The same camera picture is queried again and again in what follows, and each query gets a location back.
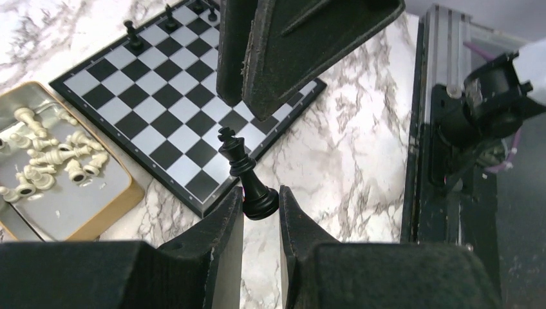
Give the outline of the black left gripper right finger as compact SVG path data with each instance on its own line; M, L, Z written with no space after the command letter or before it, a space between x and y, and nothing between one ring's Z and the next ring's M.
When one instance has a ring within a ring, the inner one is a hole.
M279 190L285 308L500 308L481 261L442 243L341 243Z

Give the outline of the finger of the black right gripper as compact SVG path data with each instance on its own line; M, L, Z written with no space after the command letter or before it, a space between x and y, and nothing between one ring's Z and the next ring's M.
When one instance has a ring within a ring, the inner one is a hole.
M258 1L242 99L259 120L392 23L404 1Z
M257 0L220 1L216 92L230 107L241 102L243 68Z

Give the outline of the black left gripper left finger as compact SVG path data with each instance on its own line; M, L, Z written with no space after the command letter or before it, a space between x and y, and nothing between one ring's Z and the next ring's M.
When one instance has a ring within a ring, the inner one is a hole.
M2 308L238 308L243 193L171 241L1 245Z

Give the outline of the black king piece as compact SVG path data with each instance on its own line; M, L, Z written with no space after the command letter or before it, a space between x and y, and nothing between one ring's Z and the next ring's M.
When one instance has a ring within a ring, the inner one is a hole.
M218 133L222 142L218 152L228 159L230 175L239 178L243 187L244 214L254 221L269 217L278 210L278 192L264 185L256 176L256 161L246 153L244 138L236 137L229 127L221 128Z

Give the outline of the black bishop on board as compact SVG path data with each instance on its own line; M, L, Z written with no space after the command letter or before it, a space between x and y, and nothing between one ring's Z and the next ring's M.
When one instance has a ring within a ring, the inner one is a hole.
M166 30L173 32L179 28L179 23L174 18L173 8L170 5L165 6L165 16L166 16L166 22L165 22Z

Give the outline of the pile of white chess pieces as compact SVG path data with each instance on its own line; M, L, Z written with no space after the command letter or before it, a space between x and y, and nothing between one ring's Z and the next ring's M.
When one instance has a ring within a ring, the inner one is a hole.
M17 187L1 187L1 197L8 203L51 189L55 185L55 174L59 166L64 167L72 183L80 184L88 176L99 175L109 160L104 146L83 130L75 130L66 136L64 142L60 142L48 134L48 130L35 119L35 113L30 108L16 109L14 118L26 126L33 136L17 131L1 135L1 159L5 156L15 158L22 151L30 157L24 167L15 166Z

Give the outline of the black rook on corner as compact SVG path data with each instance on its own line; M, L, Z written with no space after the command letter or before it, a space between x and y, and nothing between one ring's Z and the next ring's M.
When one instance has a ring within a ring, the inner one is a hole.
M192 1L192 3L191 3L191 10L192 10L194 13L200 15L205 9L206 9L206 7L204 6L202 0L193 0L193 1Z

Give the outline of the black and silver chessboard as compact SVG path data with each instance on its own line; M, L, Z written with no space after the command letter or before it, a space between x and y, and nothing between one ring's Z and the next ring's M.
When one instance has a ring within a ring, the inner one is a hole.
M142 47L121 37L51 82L51 87L199 217L236 183L218 152L229 127L262 157L323 92L316 79L264 122L246 105L231 108L216 94L219 6L180 1L178 26L158 14L136 29Z

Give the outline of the gold tin tray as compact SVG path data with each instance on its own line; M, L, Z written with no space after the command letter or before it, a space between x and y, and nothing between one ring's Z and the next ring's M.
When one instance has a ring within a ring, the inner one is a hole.
M99 138L81 117L71 112L42 84L27 82L1 95L1 135L17 131L33 136L16 121L14 111L30 108L48 134L60 142L75 130L83 130L101 143L109 154L97 176L80 184L72 183L64 167L55 174L55 185L28 198L8 203L1 197L1 230L17 241L93 240L133 209L144 197L143 188L120 158ZM1 187L17 187L15 166L28 164L22 151L1 159Z

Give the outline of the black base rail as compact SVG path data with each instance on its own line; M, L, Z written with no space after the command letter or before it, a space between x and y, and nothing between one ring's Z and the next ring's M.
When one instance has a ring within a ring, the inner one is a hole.
M460 148L441 122L464 106L464 81L522 52L542 106L510 135ZM420 18L409 130L402 241L474 252L504 308L545 307L545 43L527 43L433 5Z

